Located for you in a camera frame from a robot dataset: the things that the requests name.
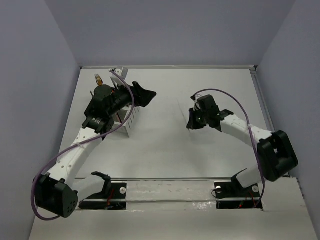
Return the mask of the gold metal fork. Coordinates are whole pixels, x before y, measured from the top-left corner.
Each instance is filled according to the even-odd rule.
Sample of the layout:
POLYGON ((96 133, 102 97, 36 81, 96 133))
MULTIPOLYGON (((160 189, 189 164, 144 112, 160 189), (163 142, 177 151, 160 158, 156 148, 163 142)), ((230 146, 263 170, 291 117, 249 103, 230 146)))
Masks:
POLYGON ((96 84, 98 86, 102 86, 104 84, 104 82, 103 82, 102 78, 100 77, 100 75, 99 74, 95 74, 94 76, 95 76, 96 84))

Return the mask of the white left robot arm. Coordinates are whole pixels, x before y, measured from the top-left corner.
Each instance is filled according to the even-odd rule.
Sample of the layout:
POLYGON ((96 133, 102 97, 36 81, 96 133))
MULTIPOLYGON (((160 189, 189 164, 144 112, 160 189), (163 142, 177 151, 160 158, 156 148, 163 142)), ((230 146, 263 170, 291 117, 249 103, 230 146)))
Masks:
POLYGON ((94 89, 84 111, 85 121, 72 145, 50 160, 33 180, 30 201, 37 218, 49 221, 38 213, 38 208, 55 214, 51 220, 68 218, 84 199, 113 194, 111 177, 107 174, 94 171, 79 182, 75 181, 76 176, 93 150, 107 135, 117 131, 113 116, 128 105, 145 108, 156 95, 136 81, 118 88, 103 84, 94 89))

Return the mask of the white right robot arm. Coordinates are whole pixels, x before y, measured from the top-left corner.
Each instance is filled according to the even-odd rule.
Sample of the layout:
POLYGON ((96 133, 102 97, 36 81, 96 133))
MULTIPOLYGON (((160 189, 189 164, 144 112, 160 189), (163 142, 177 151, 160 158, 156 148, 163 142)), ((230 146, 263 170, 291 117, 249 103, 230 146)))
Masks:
POLYGON ((212 190, 214 198, 243 198, 258 183, 275 182, 298 166, 298 158, 284 131, 264 130, 242 120, 230 110, 220 110, 212 95, 193 95, 191 99, 194 106, 189 109, 188 130, 210 127, 230 135, 252 147, 256 158, 255 166, 236 173, 230 182, 216 184, 212 190))

